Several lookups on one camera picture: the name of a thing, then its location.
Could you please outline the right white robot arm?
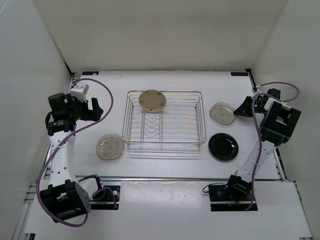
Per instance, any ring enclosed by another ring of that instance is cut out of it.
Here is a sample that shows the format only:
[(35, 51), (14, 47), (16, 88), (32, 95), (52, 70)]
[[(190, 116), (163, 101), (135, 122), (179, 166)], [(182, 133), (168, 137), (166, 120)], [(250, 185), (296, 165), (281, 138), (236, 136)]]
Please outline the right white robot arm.
[(233, 113), (253, 117), (258, 140), (244, 164), (231, 175), (224, 193), (230, 200), (245, 197), (253, 190), (254, 178), (269, 155), (291, 138), (301, 111), (280, 100), (281, 91), (271, 88), (267, 93), (247, 96)]

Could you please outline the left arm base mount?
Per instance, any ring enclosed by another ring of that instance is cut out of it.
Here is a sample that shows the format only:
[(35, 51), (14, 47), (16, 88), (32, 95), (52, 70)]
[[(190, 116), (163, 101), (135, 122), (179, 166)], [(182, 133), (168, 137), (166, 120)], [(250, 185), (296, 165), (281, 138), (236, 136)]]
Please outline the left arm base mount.
[(107, 185), (107, 187), (112, 190), (112, 193), (109, 190), (104, 189), (93, 197), (91, 200), (92, 210), (116, 211), (119, 209), (121, 184), (119, 182), (112, 183), (111, 185)]

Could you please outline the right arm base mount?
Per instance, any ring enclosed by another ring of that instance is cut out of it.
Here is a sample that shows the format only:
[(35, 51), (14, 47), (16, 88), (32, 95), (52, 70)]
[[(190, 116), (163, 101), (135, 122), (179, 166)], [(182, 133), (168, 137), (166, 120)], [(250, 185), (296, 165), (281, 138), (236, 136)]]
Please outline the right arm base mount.
[(211, 212), (249, 212), (258, 211), (252, 192), (245, 196), (231, 193), (222, 183), (211, 183), (202, 188), (203, 194), (208, 194)]

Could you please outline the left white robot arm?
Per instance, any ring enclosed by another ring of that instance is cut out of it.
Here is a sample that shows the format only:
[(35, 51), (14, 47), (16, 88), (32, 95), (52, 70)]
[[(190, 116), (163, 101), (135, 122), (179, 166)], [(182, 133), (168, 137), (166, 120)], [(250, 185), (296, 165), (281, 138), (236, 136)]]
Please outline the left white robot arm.
[(103, 109), (98, 99), (92, 98), (93, 109), (87, 100), (81, 101), (70, 93), (57, 93), (48, 97), (51, 107), (45, 125), (54, 156), (48, 187), (39, 192), (42, 204), (54, 217), (53, 220), (69, 220), (91, 211), (91, 199), (100, 200), (105, 194), (101, 178), (89, 175), (77, 180), (74, 171), (74, 144), (78, 120), (99, 121)]

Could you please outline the beige round plate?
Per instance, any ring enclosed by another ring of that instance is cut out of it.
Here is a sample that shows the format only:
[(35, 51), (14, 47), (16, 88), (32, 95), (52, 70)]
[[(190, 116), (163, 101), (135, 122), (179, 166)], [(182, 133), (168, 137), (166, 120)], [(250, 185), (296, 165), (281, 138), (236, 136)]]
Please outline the beige round plate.
[(166, 107), (167, 99), (162, 92), (149, 89), (139, 95), (138, 103), (148, 113), (160, 113)]

